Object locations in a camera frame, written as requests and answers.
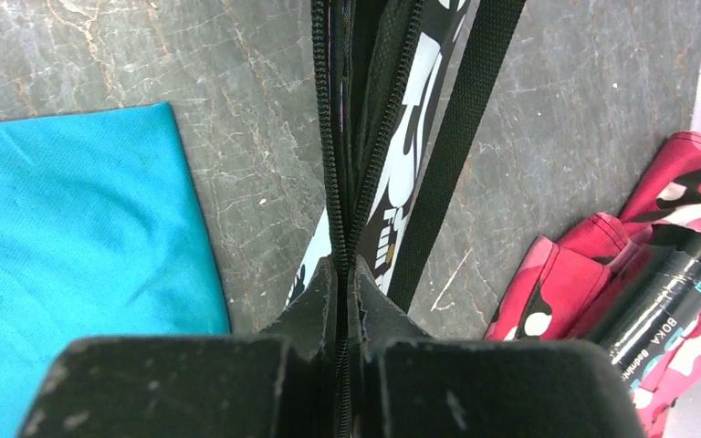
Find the black shuttlecock tube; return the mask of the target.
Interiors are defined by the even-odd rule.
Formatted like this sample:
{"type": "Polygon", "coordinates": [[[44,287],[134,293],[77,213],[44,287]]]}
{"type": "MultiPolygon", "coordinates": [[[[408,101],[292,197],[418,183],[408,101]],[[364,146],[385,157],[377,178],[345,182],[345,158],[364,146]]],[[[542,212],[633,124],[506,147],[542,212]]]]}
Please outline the black shuttlecock tube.
{"type": "Polygon", "coordinates": [[[701,233],[656,224],[614,278],[583,338],[605,349],[632,391],[701,312],[701,233]]]}

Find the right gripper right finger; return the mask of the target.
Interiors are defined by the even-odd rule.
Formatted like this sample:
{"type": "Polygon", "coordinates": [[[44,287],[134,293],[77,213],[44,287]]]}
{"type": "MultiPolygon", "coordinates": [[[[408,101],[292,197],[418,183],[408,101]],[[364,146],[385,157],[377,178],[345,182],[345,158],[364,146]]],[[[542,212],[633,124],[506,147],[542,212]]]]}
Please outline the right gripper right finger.
{"type": "Polygon", "coordinates": [[[350,277],[356,437],[641,437],[628,392],[590,342],[435,339],[350,277]]]}

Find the black racket cover bag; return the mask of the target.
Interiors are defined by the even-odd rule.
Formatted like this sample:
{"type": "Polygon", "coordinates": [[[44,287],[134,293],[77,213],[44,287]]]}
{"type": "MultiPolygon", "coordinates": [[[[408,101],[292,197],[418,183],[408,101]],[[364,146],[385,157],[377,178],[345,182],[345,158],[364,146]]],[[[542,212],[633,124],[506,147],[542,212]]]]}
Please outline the black racket cover bag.
{"type": "Polygon", "coordinates": [[[287,312],[319,304],[317,405],[301,433],[360,429],[359,279],[405,318],[522,15],[521,1],[314,1],[325,207],[287,312]]]}

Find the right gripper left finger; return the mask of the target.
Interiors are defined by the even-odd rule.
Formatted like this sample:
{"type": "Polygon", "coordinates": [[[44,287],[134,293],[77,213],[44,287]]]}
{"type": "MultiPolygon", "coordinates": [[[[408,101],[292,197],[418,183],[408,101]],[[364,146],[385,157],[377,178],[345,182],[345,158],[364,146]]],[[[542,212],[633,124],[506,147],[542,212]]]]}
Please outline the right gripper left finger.
{"type": "Polygon", "coordinates": [[[89,337],[49,367],[21,437],[335,437],[335,268],[267,327],[89,337]]]}

